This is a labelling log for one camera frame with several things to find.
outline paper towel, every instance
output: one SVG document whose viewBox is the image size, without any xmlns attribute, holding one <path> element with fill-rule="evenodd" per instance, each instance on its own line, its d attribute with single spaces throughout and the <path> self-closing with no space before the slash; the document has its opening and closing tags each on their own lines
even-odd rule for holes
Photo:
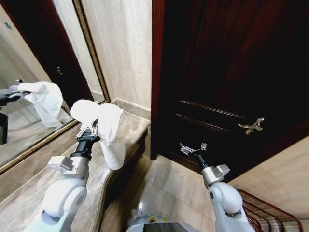
<svg viewBox="0 0 309 232">
<path fill-rule="evenodd" d="M 98 133 L 104 158 L 108 167 L 112 170 L 120 169 L 125 160 L 126 144 L 113 143 L 116 139 L 119 122 L 123 110 L 113 104 L 100 106 L 98 116 Z"/>
<path fill-rule="evenodd" d="M 63 98 L 62 93 L 55 83 L 40 81 L 36 83 L 20 83 L 18 90 L 29 91 L 25 96 L 34 107 L 46 127 L 60 127 L 61 122 L 57 120 Z"/>
<path fill-rule="evenodd" d="M 73 104 L 71 116 L 81 122 L 81 130 L 85 128 L 92 129 L 93 123 L 99 116 L 100 106 L 94 101 L 80 99 Z"/>
</svg>

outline wooden door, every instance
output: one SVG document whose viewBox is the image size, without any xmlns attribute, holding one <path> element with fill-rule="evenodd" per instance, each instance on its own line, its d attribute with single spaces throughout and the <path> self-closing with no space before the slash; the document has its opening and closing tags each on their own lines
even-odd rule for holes
<svg viewBox="0 0 309 232">
<path fill-rule="evenodd" d="M 1 4 L 69 107 L 93 101 L 53 0 L 1 0 Z"/>
<path fill-rule="evenodd" d="M 153 33 L 163 36 L 152 158 L 159 153 L 198 172 L 179 143 L 206 142 L 205 158 L 226 163 L 229 180 L 309 134 L 309 2 L 160 2 L 153 5 Z M 250 135 L 238 125 L 261 117 L 263 130 Z"/>
</svg>

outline beige tiled wall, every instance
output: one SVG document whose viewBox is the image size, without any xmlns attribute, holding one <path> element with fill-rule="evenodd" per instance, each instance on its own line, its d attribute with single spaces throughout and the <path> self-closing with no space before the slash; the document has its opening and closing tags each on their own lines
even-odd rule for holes
<svg viewBox="0 0 309 232">
<path fill-rule="evenodd" d="M 309 218 L 309 136 L 230 183 L 298 218 Z"/>
<path fill-rule="evenodd" d="M 111 100 L 151 108 L 151 0 L 82 0 Z"/>
</svg>

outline gold mirror frame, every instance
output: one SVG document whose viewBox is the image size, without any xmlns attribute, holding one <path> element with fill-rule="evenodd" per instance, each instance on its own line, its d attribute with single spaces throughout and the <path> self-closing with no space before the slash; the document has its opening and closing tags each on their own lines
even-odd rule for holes
<svg viewBox="0 0 309 232">
<path fill-rule="evenodd" d="M 98 76 L 98 80 L 100 82 L 102 91 L 103 91 L 103 96 L 104 99 L 103 101 L 101 101 L 99 104 L 103 104 L 103 103 L 108 103 L 110 102 L 110 97 L 106 88 L 106 84 L 104 81 L 104 76 L 103 76 L 103 72 L 98 60 L 98 55 L 93 43 L 93 39 L 90 33 L 90 28 L 86 19 L 86 15 L 84 13 L 84 9 L 83 9 L 83 5 L 81 0 L 72 0 L 79 23 L 81 25 L 82 31 L 83 31 L 83 35 L 84 38 L 86 40 L 87 43 L 87 47 L 88 50 L 90 52 L 90 56 L 92 59 L 92 62 L 94 64 L 97 76 Z M 4 164 L 3 166 L 0 167 L 0 175 L 3 174 L 4 172 L 10 170 L 11 168 L 13 168 L 14 166 L 16 166 L 18 163 L 20 163 L 21 161 L 23 161 L 24 159 L 26 159 L 27 157 L 31 156 L 34 152 L 36 152 L 37 150 L 41 149 L 42 147 L 44 147 L 46 144 L 50 143 L 51 141 L 53 141 L 54 139 L 56 139 L 57 137 L 59 137 L 60 135 L 62 135 L 63 133 L 65 133 L 66 131 L 68 131 L 69 129 L 73 128 L 74 126 L 76 126 L 79 122 L 76 121 L 75 119 L 71 120 L 70 122 L 68 122 L 67 124 L 63 125 L 62 127 L 60 127 L 59 129 L 53 131 L 52 133 L 50 133 L 49 135 L 47 135 L 46 137 L 44 137 L 43 139 L 37 141 L 36 143 L 34 143 L 33 145 L 31 145 L 28 149 L 25 149 L 22 152 L 19 152 L 15 158 L 13 158 L 11 161 L 7 162 L 6 164 Z"/>
</svg>

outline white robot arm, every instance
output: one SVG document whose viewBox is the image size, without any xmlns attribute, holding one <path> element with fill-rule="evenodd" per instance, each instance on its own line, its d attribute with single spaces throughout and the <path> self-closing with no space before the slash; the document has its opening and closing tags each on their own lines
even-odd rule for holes
<svg viewBox="0 0 309 232">
<path fill-rule="evenodd" d="M 54 156 L 48 166 L 58 169 L 62 179 L 46 191 L 39 214 L 25 232 L 70 232 L 78 208 L 86 199 L 89 162 L 92 145 L 100 140 L 97 135 L 98 121 L 93 128 L 83 129 L 76 136 L 76 151 L 66 156 Z"/>
<path fill-rule="evenodd" d="M 202 168 L 204 183 L 216 215 L 216 232 L 254 232 L 243 210 L 241 195 L 234 187 L 221 182 L 230 169 L 225 164 L 208 166 L 203 156 L 199 155 L 206 151 L 206 147 L 206 143 L 202 143 L 201 149 L 193 150 L 181 144 L 181 151 L 188 156 L 196 156 Z"/>
</svg>

